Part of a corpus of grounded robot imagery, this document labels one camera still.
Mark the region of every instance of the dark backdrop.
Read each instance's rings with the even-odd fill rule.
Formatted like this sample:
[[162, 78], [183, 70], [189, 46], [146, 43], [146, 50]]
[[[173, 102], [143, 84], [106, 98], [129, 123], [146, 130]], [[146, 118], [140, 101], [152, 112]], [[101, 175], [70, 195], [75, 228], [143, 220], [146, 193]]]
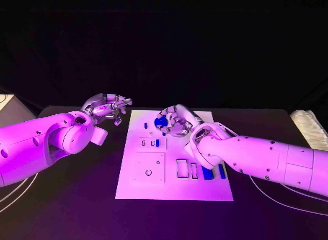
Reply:
[[117, 93], [314, 110], [328, 130], [328, 1], [268, 2], [0, 3], [0, 89], [37, 113]]

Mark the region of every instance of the black table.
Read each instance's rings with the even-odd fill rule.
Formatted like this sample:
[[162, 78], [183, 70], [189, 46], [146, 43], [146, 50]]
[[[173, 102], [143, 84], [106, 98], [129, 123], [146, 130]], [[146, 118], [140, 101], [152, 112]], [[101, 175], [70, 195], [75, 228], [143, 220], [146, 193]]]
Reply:
[[[41, 117], [80, 110], [52, 106]], [[244, 136], [308, 147], [282, 110], [195, 109]], [[257, 189], [249, 176], [229, 166], [235, 202], [116, 199], [131, 111], [110, 132], [103, 147], [90, 144], [38, 177], [29, 192], [0, 214], [0, 239], [328, 239], [328, 217], [293, 210]], [[281, 185], [257, 179], [281, 202], [328, 213], [328, 203], [303, 197]], [[15, 186], [0, 188], [0, 195]]]

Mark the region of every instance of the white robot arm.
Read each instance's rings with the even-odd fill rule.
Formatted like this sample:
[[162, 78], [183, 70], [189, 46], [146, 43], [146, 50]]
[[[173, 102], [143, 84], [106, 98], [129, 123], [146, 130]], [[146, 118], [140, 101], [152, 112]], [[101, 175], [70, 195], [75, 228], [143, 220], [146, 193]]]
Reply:
[[39, 118], [0, 128], [0, 188], [21, 182], [51, 167], [60, 159], [78, 154], [90, 142], [103, 145], [108, 132], [97, 127], [106, 119], [123, 122], [133, 100], [100, 94], [81, 111]]
[[328, 197], [327, 151], [238, 136], [221, 123], [203, 123], [182, 105], [163, 111], [159, 118], [170, 113], [173, 126], [159, 129], [175, 135], [180, 129], [185, 135], [193, 132], [186, 150], [208, 169], [225, 161], [238, 172]]

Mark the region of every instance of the task board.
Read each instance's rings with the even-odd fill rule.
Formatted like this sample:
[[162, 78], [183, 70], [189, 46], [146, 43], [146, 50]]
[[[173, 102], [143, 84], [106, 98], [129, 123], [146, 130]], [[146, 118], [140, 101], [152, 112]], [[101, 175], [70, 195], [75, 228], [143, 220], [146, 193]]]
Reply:
[[[225, 163], [213, 169], [215, 179], [206, 180], [202, 164], [185, 150], [190, 135], [163, 136], [154, 125], [159, 113], [133, 111], [116, 198], [234, 201]], [[206, 123], [215, 122], [212, 112], [196, 113]]]

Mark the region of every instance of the wire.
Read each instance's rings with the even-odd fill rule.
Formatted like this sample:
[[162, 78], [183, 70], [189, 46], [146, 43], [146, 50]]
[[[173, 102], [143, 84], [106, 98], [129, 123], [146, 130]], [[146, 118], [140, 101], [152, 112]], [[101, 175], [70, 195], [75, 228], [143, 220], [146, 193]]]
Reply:
[[13, 190], [13, 192], [0, 200], [0, 203], [16, 193], [16, 191], [22, 188], [24, 184], [26, 183], [29, 179], [24, 181], [24, 183], [18, 186], [18, 188]]
[[25, 193], [28, 192], [29, 188], [32, 187], [32, 185], [34, 185], [34, 183], [35, 183], [35, 181], [37, 181], [38, 175], [39, 175], [39, 173], [37, 174], [37, 177], [35, 177], [35, 179], [34, 179], [34, 181], [32, 181], [28, 189], [25, 190], [25, 192], [21, 194], [21, 196], [16, 198], [16, 200], [8, 205], [8, 207], [0, 211], [0, 213], [2, 213], [2, 212], [16, 203], [16, 201], [22, 198], [22, 196], [25, 195]]
[[[2, 94], [6, 95], [6, 93], [3, 91], [0, 91]], [[8, 100], [8, 95], [6, 95], [6, 99], [0, 102], [0, 104]]]
[[288, 208], [291, 208], [291, 209], [295, 209], [295, 210], [298, 210], [298, 211], [303, 211], [303, 212], [306, 212], [306, 213], [317, 214], [317, 215], [321, 215], [321, 216], [327, 216], [327, 217], [328, 217], [328, 214], [318, 213], [318, 212], [314, 212], [314, 211], [308, 211], [308, 210], [295, 208], [295, 207], [288, 206], [288, 205], [285, 205], [284, 203], [278, 202], [278, 201], [262, 191], [262, 189], [259, 188], [259, 186], [258, 186], [258, 184], [255, 183], [254, 179], [252, 179], [252, 182], [254, 182], [255, 186], [258, 187], [259, 191], [264, 193], [264, 195], [265, 195], [272, 201], [275, 201], [278, 204], [281, 204], [282, 206], [285, 206], [285, 207], [288, 207]]
[[328, 203], [328, 200], [321, 199], [321, 198], [318, 198], [318, 197], [316, 197], [316, 196], [311, 196], [311, 195], [308, 195], [308, 194], [304, 194], [303, 192], [294, 190], [293, 188], [290, 188], [290, 187], [288, 187], [287, 185], [284, 185], [284, 184], [282, 184], [282, 186], [284, 186], [285, 188], [288, 188], [293, 192], [295, 192], [295, 193], [304, 195], [306, 197], [313, 198], [313, 199], [317, 199], [317, 200], [324, 201], [324, 202]]

